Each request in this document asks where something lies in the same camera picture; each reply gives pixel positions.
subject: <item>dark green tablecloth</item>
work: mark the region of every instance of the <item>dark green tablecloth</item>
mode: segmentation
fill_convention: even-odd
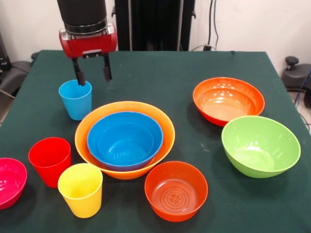
[[[118,181],[104,175],[99,213],[89,219],[75,217],[58,190],[47,188],[28,162],[31,146],[50,136],[67,139],[73,163],[82,162],[74,145],[79,122],[68,117],[58,96],[58,87],[75,78],[71,61],[61,51],[42,51],[0,128],[0,157],[17,158],[28,170],[20,200],[0,211],[0,232],[311,232],[311,138],[266,53],[116,52],[110,57],[110,83],[104,81],[102,59],[81,61],[93,85],[93,109],[120,100],[162,109],[176,130],[165,161],[185,161],[203,172],[209,185],[205,205],[186,222],[166,222],[149,206],[145,177]],[[302,154],[296,166],[256,180],[230,164],[221,144],[222,128],[207,122],[192,102],[194,87],[217,76],[245,80],[262,92],[262,115],[298,137]]]

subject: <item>red cup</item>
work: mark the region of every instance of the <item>red cup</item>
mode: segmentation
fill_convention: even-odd
[[[59,137],[45,138],[30,149],[28,159],[45,185],[57,188],[60,175],[71,166],[70,144]]]

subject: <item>cup rim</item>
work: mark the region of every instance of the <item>cup rim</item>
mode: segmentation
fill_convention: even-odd
[[[91,166],[91,167],[95,168],[95,169],[99,172],[99,174],[101,174],[101,181],[100,181],[100,184],[98,185],[98,187],[95,189],[94,192],[90,193],[89,195],[87,195],[87,196],[85,196],[85,197],[82,197],[82,198],[72,198],[72,197],[68,197],[67,195],[65,195],[65,194],[61,191],[61,188],[60,188],[60,185],[59,185],[62,176],[63,176],[63,175],[65,174],[65,172],[67,172],[69,169],[72,169],[72,167],[75,167],[75,166],[85,166],[85,165],[86,165],[86,166]],[[92,164],[88,164],[88,163],[80,163],[80,164],[75,164],[75,165],[72,165],[72,166],[68,167],[68,168],[60,175],[60,177],[59,177],[59,179],[58,179],[58,182],[57,182],[57,189],[58,189],[58,191],[60,192],[60,194],[61,194],[63,197],[67,198],[67,199],[70,199],[70,200],[83,200],[83,199],[89,198],[90,196],[94,195],[94,194],[102,187],[102,185],[103,185],[103,180],[104,180],[104,179],[103,179],[103,174],[102,174],[101,170],[100,170],[98,167],[96,167],[95,165],[92,165]]]
[[[62,95],[62,94],[60,93],[60,89],[62,88],[62,86],[65,85],[65,84],[67,84],[67,83],[74,82],[74,81],[77,81],[77,80],[76,80],[76,79],[69,80],[69,81],[63,83],[63,84],[59,87],[58,93],[59,93],[59,95],[60,95],[62,98],[65,98],[65,99],[68,99],[68,100],[78,100],[78,99],[81,99],[81,98],[87,96],[87,95],[90,94],[90,92],[92,91],[92,85],[91,85],[88,81],[86,81],[86,83],[89,84],[89,86],[90,86],[90,90],[89,90],[89,92],[87,92],[84,96],[80,96],[80,97],[78,97],[78,98],[68,98],[68,97]]]
[[[35,164],[31,161],[31,159],[30,159],[30,153],[32,152],[33,148],[34,148],[36,145],[38,145],[39,143],[41,143],[41,142],[43,142],[43,141],[45,141],[45,140],[54,139],[54,138],[63,140],[63,141],[66,142],[66,144],[69,146],[69,152],[68,152],[68,154],[66,155],[66,157],[65,157],[62,161],[60,161],[59,163],[54,164],[54,165],[51,165],[51,166],[38,166],[38,165],[35,165]],[[31,149],[29,150],[29,153],[28,153],[28,160],[29,160],[29,162],[32,164],[32,166],[34,166],[34,167],[38,167],[38,168],[50,168],[50,167],[57,166],[57,165],[61,164],[62,162],[64,162],[64,161],[70,156],[70,154],[71,154],[71,146],[70,146],[70,143],[69,143],[67,140],[65,140],[65,139],[63,139],[63,138],[61,138],[61,137],[47,137],[47,138],[44,138],[44,139],[42,139],[42,140],[36,142],[36,143],[31,147]]]

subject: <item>blue cup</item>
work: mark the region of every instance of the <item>blue cup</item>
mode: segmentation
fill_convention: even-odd
[[[73,120],[82,120],[92,111],[92,85],[86,82],[84,86],[77,80],[70,80],[60,86],[59,95]]]

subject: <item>red-orange bowl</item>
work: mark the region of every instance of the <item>red-orange bowl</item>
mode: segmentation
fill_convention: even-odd
[[[204,175],[194,166],[170,161],[149,172],[145,194],[159,217],[182,222],[193,217],[205,203],[208,185]]]
[[[193,91],[193,101],[208,121],[219,126],[241,116],[259,116],[265,106],[258,89],[242,80],[227,77],[199,83]]]

